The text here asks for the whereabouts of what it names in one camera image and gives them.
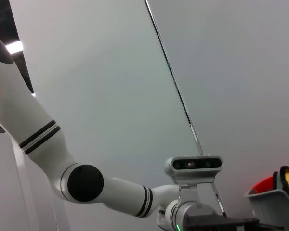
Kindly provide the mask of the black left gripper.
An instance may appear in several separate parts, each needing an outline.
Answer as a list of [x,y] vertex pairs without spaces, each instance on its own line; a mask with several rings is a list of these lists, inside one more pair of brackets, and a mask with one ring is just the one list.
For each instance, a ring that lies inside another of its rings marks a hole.
[[284,227],[260,223],[257,218],[229,218],[221,215],[185,216],[185,231],[283,231]]

